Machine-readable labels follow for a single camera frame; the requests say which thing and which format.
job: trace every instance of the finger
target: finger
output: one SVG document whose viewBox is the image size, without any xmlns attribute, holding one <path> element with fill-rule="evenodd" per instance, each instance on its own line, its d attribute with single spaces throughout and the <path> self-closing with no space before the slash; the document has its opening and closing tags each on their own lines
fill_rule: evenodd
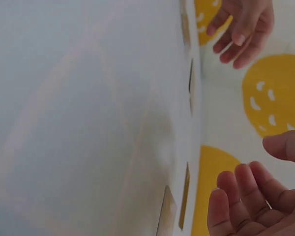
<svg viewBox="0 0 295 236">
<path fill-rule="evenodd" d="M 236 21 L 232 20 L 227 30 L 223 33 L 221 38 L 215 43 L 215 45 L 213 46 L 213 51 L 215 53 L 220 53 L 232 42 L 232 31 L 234 29 L 235 24 Z"/>
<path fill-rule="evenodd" d="M 225 24 L 229 16 L 230 14 L 223 7 L 221 7 L 207 26 L 207 35 L 213 36 L 216 31 Z"/>
<path fill-rule="evenodd" d="M 257 235 L 265 229 L 263 225 L 251 221 L 245 206 L 240 200 L 236 178 L 232 172 L 222 172 L 217 178 L 217 186 L 227 194 L 230 208 L 230 221 L 239 235 Z"/>
<path fill-rule="evenodd" d="M 295 130 L 263 139 L 265 150 L 272 156 L 295 162 Z"/>
<path fill-rule="evenodd" d="M 256 4 L 243 8 L 232 34 L 232 40 L 236 45 L 242 46 L 246 39 L 252 35 L 261 12 L 262 8 Z"/>
<path fill-rule="evenodd" d="M 237 166 L 235 176 L 241 200 L 254 221 L 271 227 L 284 218 L 280 211 L 270 209 L 248 165 Z"/>
<path fill-rule="evenodd" d="M 257 185 L 273 209 L 292 213 L 295 209 L 295 190 L 289 190 L 276 180 L 259 162 L 249 164 Z"/>
<path fill-rule="evenodd" d="M 238 54 L 240 54 L 249 44 L 250 38 L 242 45 L 238 46 L 236 44 L 232 44 L 221 56 L 220 60 L 222 63 L 229 63 L 233 60 Z"/>
<path fill-rule="evenodd" d="M 211 193 L 208 204 L 207 227 L 210 236 L 236 236 L 230 222 L 228 198 L 221 189 L 216 189 Z"/>
<path fill-rule="evenodd" d="M 268 33 L 262 31 L 254 32 L 248 46 L 234 61 L 234 68 L 240 69 L 249 64 L 253 59 L 255 59 L 264 48 L 267 39 Z"/>
</svg>

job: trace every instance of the child's hand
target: child's hand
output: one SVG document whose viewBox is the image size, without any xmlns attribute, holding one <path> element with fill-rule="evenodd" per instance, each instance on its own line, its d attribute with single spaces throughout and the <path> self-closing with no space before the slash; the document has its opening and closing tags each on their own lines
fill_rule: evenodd
<svg viewBox="0 0 295 236">
<path fill-rule="evenodd" d="M 214 35 L 229 16 L 232 16 L 233 20 L 213 46 L 213 50 L 215 53 L 220 53 L 232 43 L 220 59 L 223 63 L 229 63 L 236 58 L 234 68 L 240 69 L 260 53 L 272 32 L 274 25 L 272 0 L 223 0 L 206 33 Z"/>
</svg>

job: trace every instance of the white wall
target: white wall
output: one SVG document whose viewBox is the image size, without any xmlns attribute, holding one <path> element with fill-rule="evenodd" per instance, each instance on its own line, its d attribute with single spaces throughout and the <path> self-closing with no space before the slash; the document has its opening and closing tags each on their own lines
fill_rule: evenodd
<svg viewBox="0 0 295 236">
<path fill-rule="evenodd" d="M 199 130 L 178 6 L 0 1 L 0 235 L 155 235 L 189 161 L 188 235 Z"/>
</svg>

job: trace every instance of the yellow circle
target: yellow circle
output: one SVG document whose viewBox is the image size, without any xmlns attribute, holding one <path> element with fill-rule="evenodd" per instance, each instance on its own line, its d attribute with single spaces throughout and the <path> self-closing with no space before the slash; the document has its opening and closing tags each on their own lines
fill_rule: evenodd
<svg viewBox="0 0 295 236">
<path fill-rule="evenodd" d="M 295 55 L 254 63 L 242 82 L 247 117 L 261 137 L 295 129 Z"/>
<path fill-rule="evenodd" d="M 221 0 L 195 0 L 195 11 L 198 28 L 199 44 L 205 45 L 219 32 L 224 31 L 230 24 L 231 18 L 216 32 L 214 36 L 207 35 L 207 26 L 221 7 Z"/>
<path fill-rule="evenodd" d="M 197 199 L 193 219 L 192 236 L 209 236 L 207 208 L 211 191 L 216 188 L 216 179 L 223 171 L 234 171 L 240 162 L 216 147 L 201 146 Z"/>
</svg>

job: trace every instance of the hand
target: hand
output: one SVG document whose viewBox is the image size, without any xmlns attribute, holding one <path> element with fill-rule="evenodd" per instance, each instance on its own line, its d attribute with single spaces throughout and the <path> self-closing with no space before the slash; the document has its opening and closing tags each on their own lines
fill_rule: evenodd
<svg viewBox="0 0 295 236">
<path fill-rule="evenodd" d="M 295 131 L 264 138 L 263 145 L 272 156 L 295 162 Z M 217 186 L 208 207 L 210 236 L 295 236 L 295 190 L 259 162 L 222 172 Z"/>
<path fill-rule="evenodd" d="M 220 56 L 223 63 L 234 58 L 234 68 L 240 69 L 253 60 L 263 49 L 274 26 L 274 13 L 271 0 L 222 0 L 216 16 L 208 25 L 209 36 L 233 17 L 226 32 L 213 46 L 220 53 L 231 42 L 231 46 Z"/>
</svg>

